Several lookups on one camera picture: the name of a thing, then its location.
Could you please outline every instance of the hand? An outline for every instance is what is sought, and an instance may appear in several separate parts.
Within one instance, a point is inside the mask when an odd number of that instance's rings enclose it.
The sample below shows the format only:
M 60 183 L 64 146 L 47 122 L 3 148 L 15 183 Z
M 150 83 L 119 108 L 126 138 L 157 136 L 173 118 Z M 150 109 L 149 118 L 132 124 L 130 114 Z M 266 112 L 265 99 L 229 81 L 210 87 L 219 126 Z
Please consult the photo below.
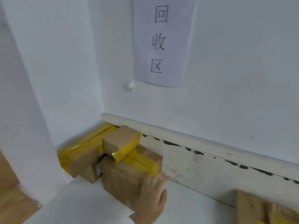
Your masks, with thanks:
M 130 216 L 135 224 L 152 224 L 162 214 L 167 201 L 167 190 L 164 186 L 168 180 L 169 177 L 164 173 L 145 180 L 135 213 Z

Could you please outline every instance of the paper sign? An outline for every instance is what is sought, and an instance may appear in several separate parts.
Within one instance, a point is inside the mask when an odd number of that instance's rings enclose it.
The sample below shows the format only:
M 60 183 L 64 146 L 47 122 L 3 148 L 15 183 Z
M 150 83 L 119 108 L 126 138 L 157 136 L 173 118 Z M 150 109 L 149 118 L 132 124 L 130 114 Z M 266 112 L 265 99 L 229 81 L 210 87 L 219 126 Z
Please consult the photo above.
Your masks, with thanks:
M 197 0 L 134 0 L 136 80 L 181 86 L 196 11 Z

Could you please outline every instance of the baseboard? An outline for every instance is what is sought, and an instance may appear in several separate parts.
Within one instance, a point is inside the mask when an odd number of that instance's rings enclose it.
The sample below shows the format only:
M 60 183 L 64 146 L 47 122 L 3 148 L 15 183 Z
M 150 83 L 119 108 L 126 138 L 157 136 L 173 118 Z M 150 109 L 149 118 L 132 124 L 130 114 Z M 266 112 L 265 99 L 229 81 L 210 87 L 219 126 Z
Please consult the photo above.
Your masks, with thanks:
M 140 131 L 140 144 L 163 156 L 172 180 L 235 207 L 235 189 L 299 208 L 299 166 L 233 147 L 101 114 L 114 125 Z

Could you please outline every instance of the wooden floor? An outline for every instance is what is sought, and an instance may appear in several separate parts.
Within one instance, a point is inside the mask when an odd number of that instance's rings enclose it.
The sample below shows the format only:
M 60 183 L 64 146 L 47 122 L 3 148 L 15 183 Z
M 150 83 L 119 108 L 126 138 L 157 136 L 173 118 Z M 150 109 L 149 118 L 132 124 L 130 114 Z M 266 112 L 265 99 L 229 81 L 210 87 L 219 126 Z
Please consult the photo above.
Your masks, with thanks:
M 19 180 L 0 151 L 0 224 L 22 224 L 39 209 L 19 189 Z

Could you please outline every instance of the white wall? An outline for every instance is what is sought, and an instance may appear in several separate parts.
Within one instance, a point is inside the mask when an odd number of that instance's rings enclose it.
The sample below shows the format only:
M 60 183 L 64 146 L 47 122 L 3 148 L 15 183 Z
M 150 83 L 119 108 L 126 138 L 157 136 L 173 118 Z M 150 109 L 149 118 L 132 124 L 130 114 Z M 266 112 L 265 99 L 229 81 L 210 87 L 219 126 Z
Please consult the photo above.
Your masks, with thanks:
M 87 0 L 3 0 L 56 147 L 103 112 Z
M 181 88 L 134 77 L 131 0 L 89 0 L 105 112 L 299 164 L 299 0 L 199 0 Z
M 23 187 L 40 203 L 68 183 L 13 36 L 1 25 L 0 148 Z

